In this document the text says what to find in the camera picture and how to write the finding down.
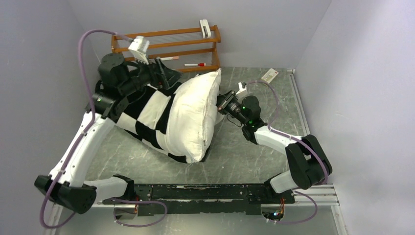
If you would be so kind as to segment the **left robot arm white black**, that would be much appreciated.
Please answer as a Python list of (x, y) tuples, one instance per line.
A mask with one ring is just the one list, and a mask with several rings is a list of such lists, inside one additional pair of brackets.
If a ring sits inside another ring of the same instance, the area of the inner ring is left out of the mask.
[(77, 136), (56, 167), (48, 175), (38, 176), (34, 183), (48, 200), (78, 214), (87, 212), (98, 201), (135, 198), (132, 179), (114, 175), (87, 182), (88, 168), (106, 135), (131, 103), (129, 96), (135, 94), (141, 98), (149, 86), (170, 90), (182, 75), (168, 68), (160, 58), (150, 63), (133, 62), (120, 53), (105, 55), (98, 72), (100, 80)]

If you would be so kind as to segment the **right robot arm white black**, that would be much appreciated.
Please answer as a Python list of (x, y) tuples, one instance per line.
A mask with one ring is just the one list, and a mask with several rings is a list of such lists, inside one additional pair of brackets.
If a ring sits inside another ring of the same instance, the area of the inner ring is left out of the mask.
[(289, 169), (267, 180), (274, 192), (283, 193), (325, 184), (333, 172), (323, 148), (314, 135), (293, 136), (272, 128), (261, 119), (261, 108), (256, 96), (247, 96), (239, 102), (235, 91), (229, 91), (217, 97), (217, 108), (219, 113), (230, 115), (241, 123), (246, 140), (269, 147), (286, 156)]

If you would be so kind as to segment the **black white checkered pillowcase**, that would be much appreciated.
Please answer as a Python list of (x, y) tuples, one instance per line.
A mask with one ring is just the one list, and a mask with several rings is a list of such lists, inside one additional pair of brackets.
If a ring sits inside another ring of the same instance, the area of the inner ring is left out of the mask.
[(182, 83), (163, 91), (147, 86), (143, 96), (131, 103), (121, 114), (117, 127), (125, 130), (143, 144), (181, 162), (182, 157), (167, 151), (166, 130), (174, 93)]

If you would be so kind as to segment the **white pillow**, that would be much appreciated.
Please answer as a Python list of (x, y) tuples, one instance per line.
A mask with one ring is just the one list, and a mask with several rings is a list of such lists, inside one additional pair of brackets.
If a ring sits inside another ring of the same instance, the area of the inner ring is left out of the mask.
[(222, 70), (198, 75), (174, 93), (168, 116), (168, 153), (186, 164), (202, 161), (210, 147), (217, 119), (217, 96)]

